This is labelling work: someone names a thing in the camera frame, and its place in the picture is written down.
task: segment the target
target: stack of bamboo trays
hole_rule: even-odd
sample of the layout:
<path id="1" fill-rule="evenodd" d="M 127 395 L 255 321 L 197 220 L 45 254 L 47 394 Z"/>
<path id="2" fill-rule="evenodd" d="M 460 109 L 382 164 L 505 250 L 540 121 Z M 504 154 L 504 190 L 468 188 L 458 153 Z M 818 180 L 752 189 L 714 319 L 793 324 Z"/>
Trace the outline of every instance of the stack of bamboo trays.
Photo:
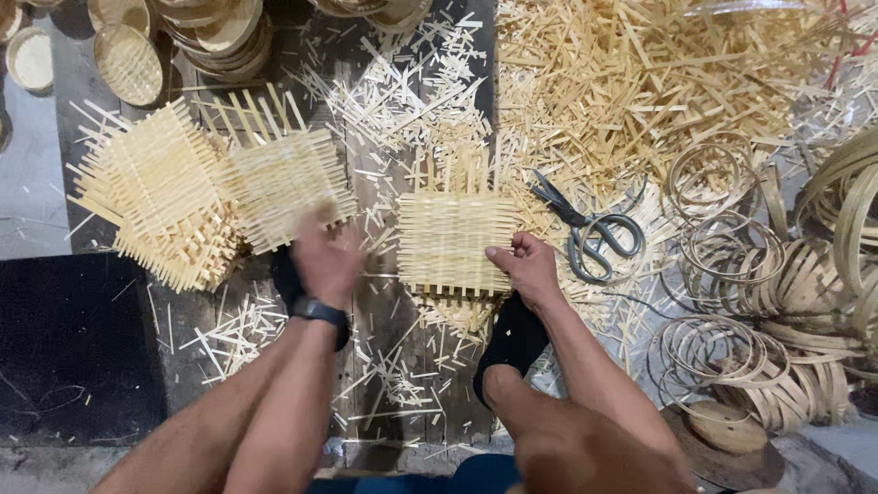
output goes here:
<path id="1" fill-rule="evenodd" d="M 379 31 L 400 34 L 412 31 L 430 11 L 433 0 L 390 0 L 381 11 L 367 17 Z"/>
<path id="2" fill-rule="evenodd" d="M 269 60 L 274 27 L 263 0 L 161 0 L 155 7 L 174 44 L 208 76 L 247 82 Z"/>
<path id="3" fill-rule="evenodd" d="M 64 2 L 64 0 L 27 0 L 27 2 L 31 5 L 33 5 L 34 7 L 49 8 L 49 7 L 57 7 L 58 5 L 61 5 L 61 3 Z"/>
<path id="4" fill-rule="evenodd" d="M 412 31 L 433 0 L 310 0 L 321 11 L 340 18 L 365 17 L 379 31 L 397 34 Z"/>
<path id="5" fill-rule="evenodd" d="M 388 0 L 308 0 L 321 11 L 338 18 L 365 17 L 381 12 Z"/>

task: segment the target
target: workshop floor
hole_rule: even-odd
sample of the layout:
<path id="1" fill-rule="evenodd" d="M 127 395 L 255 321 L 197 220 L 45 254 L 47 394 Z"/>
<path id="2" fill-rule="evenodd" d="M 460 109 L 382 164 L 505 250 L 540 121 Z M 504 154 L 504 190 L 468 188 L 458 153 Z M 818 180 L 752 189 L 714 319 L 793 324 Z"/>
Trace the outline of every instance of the workshop floor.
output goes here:
<path id="1" fill-rule="evenodd" d="M 38 18 L 34 24 L 48 22 L 49 18 Z M 34 96 L 12 81 L 4 81 L 3 94 L 5 111 L 15 128 L 0 156 L 0 259 L 69 254 L 70 242 L 64 239 L 68 218 L 61 193 L 64 187 L 54 96 Z M 200 395 L 204 386 L 200 384 L 198 367 L 191 361 L 171 359 L 168 354 L 162 355 L 162 361 L 169 410 L 173 412 Z M 645 366 L 645 358 L 635 359 L 633 365 L 633 374 L 640 376 L 639 381 L 645 381 L 647 373 L 640 372 L 638 367 Z M 550 387 L 551 382 L 551 376 L 547 377 L 543 388 Z M 823 432 L 832 434 L 830 429 L 824 428 Z M 794 492 L 878 490 L 875 480 L 803 436 L 793 435 L 773 443 L 788 460 L 781 487 Z M 473 446 L 492 453 L 513 451 L 509 437 L 493 438 L 490 442 L 481 438 Z M 324 457 L 325 468 L 430 474 L 449 474 L 472 455 L 460 448 L 443 451 L 446 446 L 433 444 L 402 451 L 350 443 L 341 449 L 329 449 Z M 128 450 L 129 447 L 0 447 L 0 493 L 85 492 Z M 874 455 L 863 453 L 862 458 Z M 704 487 L 706 492 L 720 491 Z"/>

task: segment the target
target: foot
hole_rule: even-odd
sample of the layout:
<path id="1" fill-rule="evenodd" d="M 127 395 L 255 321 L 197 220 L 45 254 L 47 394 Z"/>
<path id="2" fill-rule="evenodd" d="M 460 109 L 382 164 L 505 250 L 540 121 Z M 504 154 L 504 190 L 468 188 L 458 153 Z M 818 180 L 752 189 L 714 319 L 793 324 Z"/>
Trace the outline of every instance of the foot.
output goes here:
<path id="1" fill-rule="evenodd" d="M 271 254 L 271 278 L 274 280 L 275 289 L 280 294 L 286 305 L 286 313 L 291 314 L 292 308 L 300 298 L 305 296 L 305 288 L 302 287 L 302 279 L 296 270 L 296 263 L 292 262 L 290 247 L 282 245 L 277 252 Z M 344 322 L 344 327 L 339 328 L 335 337 L 335 351 L 339 352 L 350 339 L 350 327 Z"/>
<path id="2" fill-rule="evenodd" d="M 491 408 L 485 402 L 482 390 L 485 371 L 490 366 L 506 364 L 515 367 L 523 378 L 548 344 L 549 335 L 543 322 L 525 307 L 518 292 L 513 292 L 500 307 L 491 341 L 482 353 L 479 368 L 472 378 L 472 390 L 479 401 L 486 408 Z"/>

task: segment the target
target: leg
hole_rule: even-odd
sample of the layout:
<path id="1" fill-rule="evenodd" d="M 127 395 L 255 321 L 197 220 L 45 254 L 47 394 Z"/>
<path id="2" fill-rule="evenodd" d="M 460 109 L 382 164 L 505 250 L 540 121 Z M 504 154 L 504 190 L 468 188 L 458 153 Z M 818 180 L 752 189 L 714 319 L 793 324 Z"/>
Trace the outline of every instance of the leg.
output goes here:
<path id="1" fill-rule="evenodd" d="M 692 492 L 670 464 L 618 425 L 532 389 L 514 367 L 490 366 L 484 391 L 515 441 L 527 492 Z"/>

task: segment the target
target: black watch strap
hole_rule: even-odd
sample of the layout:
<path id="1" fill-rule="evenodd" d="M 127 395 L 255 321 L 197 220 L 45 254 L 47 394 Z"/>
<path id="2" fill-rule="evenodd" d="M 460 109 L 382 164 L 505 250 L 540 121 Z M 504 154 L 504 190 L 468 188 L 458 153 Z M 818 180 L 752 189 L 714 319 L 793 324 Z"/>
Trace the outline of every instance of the black watch strap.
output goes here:
<path id="1" fill-rule="evenodd" d="M 343 310 L 329 307 L 327 304 L 307 296 L 296 301 L 296 305 L 292 308 L 292 314 L 309 321 L 313 319 L 326 321 L 339 330 L 344 328 L 344 324 L 348 320 L 348 315 Z"/>

